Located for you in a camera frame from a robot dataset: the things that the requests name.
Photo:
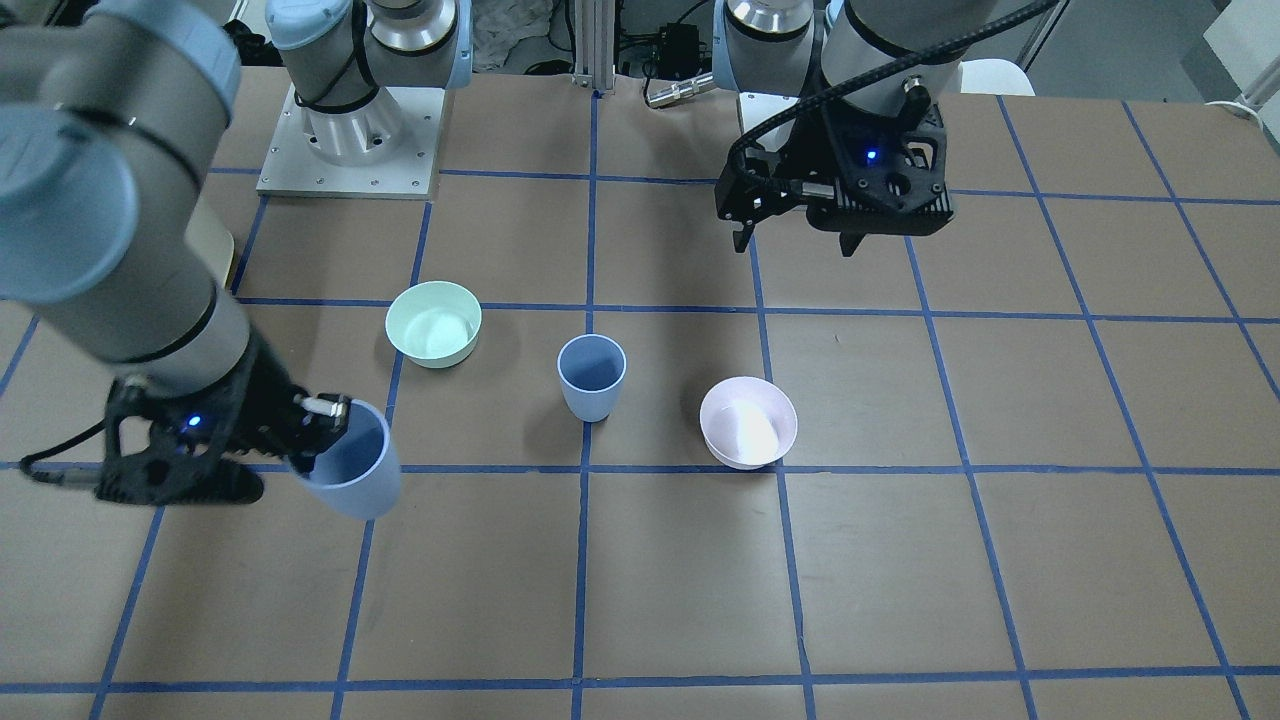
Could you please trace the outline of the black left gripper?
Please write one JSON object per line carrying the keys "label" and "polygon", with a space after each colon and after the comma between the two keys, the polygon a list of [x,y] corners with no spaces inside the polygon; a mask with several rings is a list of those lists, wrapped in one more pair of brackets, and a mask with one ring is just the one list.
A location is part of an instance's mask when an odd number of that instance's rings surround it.
{"label": "black left gripper", "polygon": [[736,222],[733,251],[749,251],[765,219],[803,209],[810,227],[840,236],[851,258],[869,234],[928,236],[955,217],[945,182],[938,104],[910,77],[892,114],[844,99],[799,110],[791,97],[742,97],[744,136],[716,182],[716,214]]}

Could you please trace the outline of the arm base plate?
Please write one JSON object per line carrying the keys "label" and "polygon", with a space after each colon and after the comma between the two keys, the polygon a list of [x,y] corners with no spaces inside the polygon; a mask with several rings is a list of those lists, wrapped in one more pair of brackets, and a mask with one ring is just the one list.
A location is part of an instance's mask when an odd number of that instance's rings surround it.
{"label": "arm base plate", "polygon": [[288,91],[256,190],[269,197],[428,201],[451,96],[381,88],[346,114],[302,108]]}

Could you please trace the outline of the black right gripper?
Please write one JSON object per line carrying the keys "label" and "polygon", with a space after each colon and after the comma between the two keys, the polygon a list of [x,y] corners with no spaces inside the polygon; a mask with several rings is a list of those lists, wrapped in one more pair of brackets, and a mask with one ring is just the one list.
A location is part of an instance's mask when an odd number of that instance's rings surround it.
{"label": "black right gripper", "polygon": [[266,341],[250,336],[242,359],[192,395],[160,398],[118,380],[105,411],[101,501],[140,505],[247,505],[262,478],[237,461],[260,454],[310,473],[351,424],[351,397],[296,384]]}

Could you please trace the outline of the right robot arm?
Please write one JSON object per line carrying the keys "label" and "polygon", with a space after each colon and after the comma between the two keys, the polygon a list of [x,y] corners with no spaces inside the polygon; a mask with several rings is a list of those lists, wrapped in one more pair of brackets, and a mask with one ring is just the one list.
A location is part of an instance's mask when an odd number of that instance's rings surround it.
{"label": "right robot arm", "polygon": [[113,377],[102,419],[20,460],[105,502],[262,497],[243,454],[288,461],[338,512],[401,495],[385,416],[297,384],[187,243],[241,83],[233,38],[187,1],[99,1],[77,26],[3,9],[3,297]]}

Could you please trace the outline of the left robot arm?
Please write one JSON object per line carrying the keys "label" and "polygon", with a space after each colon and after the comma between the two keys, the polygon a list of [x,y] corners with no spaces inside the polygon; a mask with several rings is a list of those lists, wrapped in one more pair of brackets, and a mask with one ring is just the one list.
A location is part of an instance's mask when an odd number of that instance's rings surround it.
{"label": "left robot arm", "polygon": [[940,95],[966,50],[1050,12],[1028,1],[718,1],[713,79],[791,97],[744,122],[716,214],[745,252],[760,223],[803,209],[851,256],[870,234],[928,236],[955,214]]}

